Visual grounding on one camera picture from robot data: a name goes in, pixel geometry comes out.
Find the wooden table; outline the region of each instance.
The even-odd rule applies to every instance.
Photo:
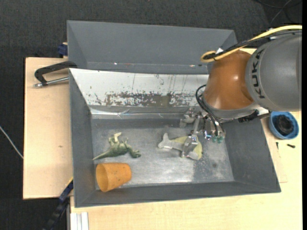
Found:
[[[72,177],[68,83],[34,88],[36,69],[61,58],[27,58],[25,64],[24,199],[58,197]],[[67,70],[47,75],[65,77]],[[300,123],[301,112],[292,113]],[[75,208],[88,212],[90,230],[302,229],[301,132],[276,139],[262,120],[281,193]]]

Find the dark carpet floor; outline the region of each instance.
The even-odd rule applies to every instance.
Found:
[[[271,26],[302,23],[301,0],[262,1],[266,5],[254,0],[0,0],[0,125],[22,152],[23,58],[59,57],[66,20],[233,29],[238,41]],[[23,161],[0,133],[0,230],[41,229],[57,206],[56,199],[23,201],[22,184]],[[65,229],[65,221],[56,229]]]

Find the black clamp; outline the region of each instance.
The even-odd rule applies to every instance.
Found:
[[[51,66],[47,66],[47,67],[37,69],[34,73],[34,76],[37,78],[37,80],[40,81],[40,83],[37,83],[34,86],[35,87],[41,87],[41,86],[46,86],[46,85],[49,85],[49,84],[52,84],[52,83],[57,83],[57,82],[60,82],[60,81],[68,80],[68,77],[65,77],[65,78],[47,81],[43,77],[44,74],[51,73],[51,72],[58,71],[58,70],[62,70],[62,69],[65,69],[65,68],[77,68],[77,65],[75,63],[73,63],[72,61],[65,61],[65,62],[55,64],[55,65],[51,65]]]

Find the orange cup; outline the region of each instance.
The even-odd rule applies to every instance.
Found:
[[[127,163],[100,163],[96,180],[101,191],[110,191],[131,180],[131,168]]]

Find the green toy dinosaur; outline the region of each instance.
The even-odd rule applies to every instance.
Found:
[[[110,158],[110,157],[117,157],[119,155],[124,155],[127,152],[130,153],[131,157],[138,158],[141,156],[139,150],[133,150],[130,145],[127,144],[127,141],[120,142],[118,137],[121,135],[121,132],[114,134],[112,137],[109,138],[110,148],[106,151],[98,155],[97,157],[93,158],[93,160],[103,159],[103,158]]]

